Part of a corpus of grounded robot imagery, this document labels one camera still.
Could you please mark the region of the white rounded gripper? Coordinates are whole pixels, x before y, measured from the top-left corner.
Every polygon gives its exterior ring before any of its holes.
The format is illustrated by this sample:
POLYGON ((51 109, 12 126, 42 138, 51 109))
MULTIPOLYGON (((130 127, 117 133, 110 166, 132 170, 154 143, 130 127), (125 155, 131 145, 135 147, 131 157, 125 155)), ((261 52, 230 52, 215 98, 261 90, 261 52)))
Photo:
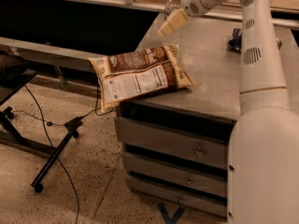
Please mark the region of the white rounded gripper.
POLYGON ((158 30, 158 36, 166 37, 182 27, 191 17, 202 17, 215 6, 215 0, 181 0, 183 8, 175 9, 170 13, 158 30))

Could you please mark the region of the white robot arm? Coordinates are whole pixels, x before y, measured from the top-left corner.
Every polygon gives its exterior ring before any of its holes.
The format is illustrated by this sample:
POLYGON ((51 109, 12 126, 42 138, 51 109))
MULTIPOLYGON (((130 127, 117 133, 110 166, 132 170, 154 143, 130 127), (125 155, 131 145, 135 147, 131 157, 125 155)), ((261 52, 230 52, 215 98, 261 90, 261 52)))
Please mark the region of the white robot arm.
MULTIPOLYGON (((179 28, 227 0, 181 0, 179 28)), ((240 112, 229 141, 227 224, 299 224, 299 115, 292 111, 270 0, 242 7, 240 112)))

